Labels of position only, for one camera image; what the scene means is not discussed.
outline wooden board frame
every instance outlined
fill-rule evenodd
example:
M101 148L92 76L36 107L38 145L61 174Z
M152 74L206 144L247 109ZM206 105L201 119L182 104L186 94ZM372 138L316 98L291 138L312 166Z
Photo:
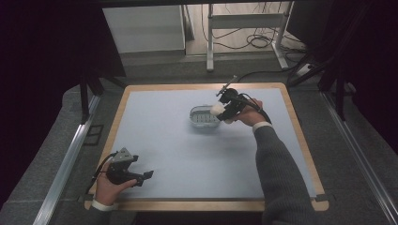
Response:
M114 122L109 132L108 139L102 151L99 164L111 153L115 142L115 136L122 119L123 113L126 109L126 104L130 92L141 91L173 91L173 90L220 90L224 83L199 83L199 84L149 84L149 85L129 85L120 100ZM299 125L299 120L293 108L290 96L287 93L286 87L281 82L256 82L256 83L233 83L229 87L239 89L262 89L262 88L279 88L281 90L286 109L289 113L293 128L298 137L298 143L307 164L309 173L311 175L316 195L324 195L322 183L319 179L318 172L314 166L314 161L308 148L307 142ZM96 186L93 186L89 193L95 193ZM89 208L91 202L86 201L85 207ZM198 201L132 201L132 200L118 200L118 210L130 211L251 211L261 212L266 209L264 201L232 201L232 202L198 202ZM328 201L317 202L312 200L312 205L315 211L326 211L329 208Z

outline gray sleeve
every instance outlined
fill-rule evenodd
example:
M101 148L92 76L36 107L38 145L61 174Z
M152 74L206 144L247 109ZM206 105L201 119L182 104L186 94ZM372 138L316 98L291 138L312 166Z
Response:
M112 211L103 212L94 207L90 207L84 218L84 225L109 225Z
M316 214L299 168L272 127L254 132L255 156L266 211L263 224L316 224Z

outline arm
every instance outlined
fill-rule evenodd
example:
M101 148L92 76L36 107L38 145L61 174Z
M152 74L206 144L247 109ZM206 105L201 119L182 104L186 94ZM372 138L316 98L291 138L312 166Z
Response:
M114 185L106 177L109 164L109 162L105 163L102 168L104 172L97 179L96 195L84 218L85 225L109 225L117 196L124 189L133 187L137 183L136 180L130 180L120 185Z
M250 107L234 119L253 127L257 141L255 161L267 205L263 224L316 224L299 168L272 125Z

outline white panel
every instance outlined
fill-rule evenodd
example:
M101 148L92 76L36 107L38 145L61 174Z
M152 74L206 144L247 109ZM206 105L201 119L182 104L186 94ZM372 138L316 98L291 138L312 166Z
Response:
M216 90L132 92L116 134L113 152L126 147L138 155L130 171L154 170L142 187L129 188L122 198L259 200L263 192L255 166L252 128L240 122L197 128L190 111L217 102ZM275 130L306 181L314 187L279 89L239 90L262 99Z
M181 6L104 8L119 53L184 50Z

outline gray carpet floor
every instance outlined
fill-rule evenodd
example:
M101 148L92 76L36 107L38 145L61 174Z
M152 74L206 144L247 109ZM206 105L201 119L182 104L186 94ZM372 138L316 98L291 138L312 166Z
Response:
M280 70L275 56L216 56L215 71L206 72L203 56L123 58L127 84L152 83L226 83L232 75L259 70ZM243 83L282 82L287 72L259 73ZM321 224L389 224L377 199L364 179L343 136L332 120L324 99L316 89L319 76L290 89L290 97L301 123L307 144L329 200L329 210L318 212ZM78 197L84 193L96 170L102 148L113 123L123 90L101 80L101 96L92 126L103 126L98 144L82 147L69 180L54 210L50 224L80 224L85 210ZM398 157L358 112L350 97L344 100L347 124L352 128L366 157L392 198L398 201ZM32 224L54 180L62 159L81 119L80 92L74 87L65 93L63 108L47 139L41 146L24 177L0 212L0 224ZM86 138L86 143L93 140ZM114 212L112 224L131 224L132 212Z

